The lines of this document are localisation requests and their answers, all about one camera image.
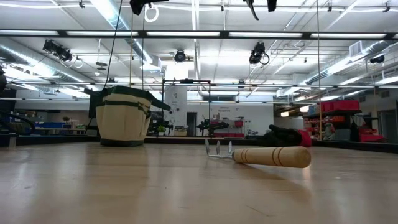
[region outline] shelf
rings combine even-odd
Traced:
[[[335,110],[335,111],[328,111],[328,112],[323,112],[322,117],[324,116],[338,116],[338,115],[354,115],[357,113],[362,113],[361,110]],[[319,118],[319,114],[311,114],[311,115],[306,115],[303,116],[303,118]]]

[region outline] doorway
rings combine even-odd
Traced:
[[[196,112],[187,112],[187,136],[194,137],[197,135],[197,114]]]
[[[379,111],[380,134],[388,143],[398,143],[397,115],[395,110]]]

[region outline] wooden handle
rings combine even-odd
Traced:
[[[237,149],[233,159],[247,164],[305,168],[311,163],[311,154],[304,147],[263,147]]]

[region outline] canvas tool bag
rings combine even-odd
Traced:
[[[170,110],[170,106],[144,90],[115,86],[100,94],[102,102],[96,106],[96,117],[104,146],[143,144],[150,123],[150,106]]]

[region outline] metal rake tines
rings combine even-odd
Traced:
[[[207,139],[205,140],[205,146],[206,146],[207,156],[215,157],[215,158],[229,158],[229,159],[232,158],[232,142],[231,141],[228,144],[228,155],[226,155],[226,156],[220,155],[220,147],[221,147],[220,141],[217,141],[216,155],[210,154],[210,144],[209,144],[209,141],[207,141]]]

